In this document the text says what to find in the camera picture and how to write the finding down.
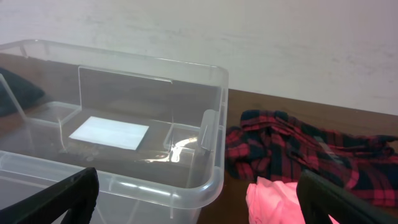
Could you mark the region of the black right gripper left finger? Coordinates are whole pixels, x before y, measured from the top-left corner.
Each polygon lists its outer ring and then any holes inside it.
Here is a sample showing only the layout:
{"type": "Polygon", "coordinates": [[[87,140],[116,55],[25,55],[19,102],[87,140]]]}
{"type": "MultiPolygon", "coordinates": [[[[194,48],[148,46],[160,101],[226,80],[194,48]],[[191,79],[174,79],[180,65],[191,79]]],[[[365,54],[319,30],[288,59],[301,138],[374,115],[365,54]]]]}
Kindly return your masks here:
{"type": "Polygon", "coordinates": [[[89,224],[99,194],[97,171],[83,169],[46,189],[1,210],[1,223],[54,222],[89,224]]]}

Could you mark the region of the large black garment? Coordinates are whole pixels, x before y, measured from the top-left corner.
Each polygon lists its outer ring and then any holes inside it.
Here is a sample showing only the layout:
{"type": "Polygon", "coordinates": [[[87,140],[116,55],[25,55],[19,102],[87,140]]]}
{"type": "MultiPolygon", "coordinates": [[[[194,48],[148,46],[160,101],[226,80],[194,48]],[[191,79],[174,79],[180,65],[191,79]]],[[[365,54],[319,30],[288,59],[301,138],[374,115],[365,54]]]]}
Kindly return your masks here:
{"type": "MultiPolygon", "coordinates": [[[[1,75],[23,110],[34,106],[45,95],[45,92],[38,86],[4,68],[1,68],[1,75]]],[[[8,94],[6,87],[1,83],[1,117],[16,112],[16,105],[8,94]]]]}

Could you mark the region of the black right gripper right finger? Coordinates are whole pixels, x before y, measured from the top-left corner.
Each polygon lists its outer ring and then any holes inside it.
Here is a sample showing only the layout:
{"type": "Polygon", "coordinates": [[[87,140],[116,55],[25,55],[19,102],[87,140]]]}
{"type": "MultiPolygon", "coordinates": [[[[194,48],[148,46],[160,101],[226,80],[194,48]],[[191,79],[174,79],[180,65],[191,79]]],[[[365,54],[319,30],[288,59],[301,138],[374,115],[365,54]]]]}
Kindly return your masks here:
{"type": "Polygon", "coordinates": [[[306,224],[397,224],[397,218],[357,198],[319,175],[305,170],[297,197],[306,224]]]}

